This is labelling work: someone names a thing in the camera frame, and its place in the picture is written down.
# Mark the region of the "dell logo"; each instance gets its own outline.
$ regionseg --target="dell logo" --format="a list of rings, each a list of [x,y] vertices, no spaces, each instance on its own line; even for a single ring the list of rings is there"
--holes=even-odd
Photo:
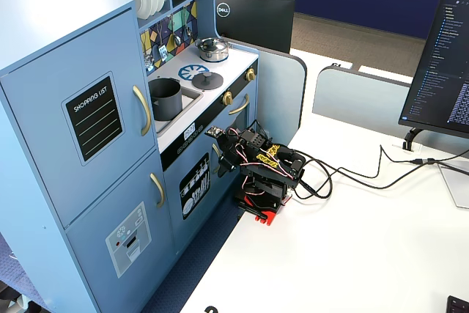
[[[230,9],[229,5],[227,3],[220,3],[217,6],[217,14],[218,16],[221,16],[222,18],[225,18],[226,16],[229,15]]]

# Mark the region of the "metal pot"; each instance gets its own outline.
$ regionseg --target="metal pot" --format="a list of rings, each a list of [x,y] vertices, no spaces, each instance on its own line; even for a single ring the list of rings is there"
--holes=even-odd
[[[228,42],[221,38],[196,40],[200,58],[206,62],[222,62],[228,59]]]
[[[178,80],[157,78],[150,81],[148,87],[155,120],[173,120],[182,111],[182,92]]]

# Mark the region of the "dell monitor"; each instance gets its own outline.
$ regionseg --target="dell monitor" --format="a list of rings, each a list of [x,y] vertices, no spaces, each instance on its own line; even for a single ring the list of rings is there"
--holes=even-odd
[[[295,0],[216,0],[222,37],[289,54]]]
[[[430,130],[469,145],[469,0],[440,0],[399,124],[414,128],[410,140]],[[441,170],[456,205],[469,207],[468,176]]]

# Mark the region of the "gray partition panel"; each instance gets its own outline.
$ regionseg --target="gray partition panel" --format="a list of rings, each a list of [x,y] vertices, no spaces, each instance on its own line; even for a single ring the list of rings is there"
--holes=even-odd
[[[259,54],[257,119],[274,142],[288,144],[300,127],[307,67],[296,56],[226,39],[233,48]]]
[[[313,113],[404,138],[409,127],[398,125],[409,84],[342,67],[326,67],[318,76]],[[416,138],[425,146],[459,154],[469,139],[424,131]]]

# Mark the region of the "freezer door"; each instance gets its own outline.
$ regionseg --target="freezer door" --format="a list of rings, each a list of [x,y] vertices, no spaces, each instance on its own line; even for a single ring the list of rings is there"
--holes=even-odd
[[[64,227],[155,146],[154,129],[142,133],[149,96],[130,11],[1,85]]]

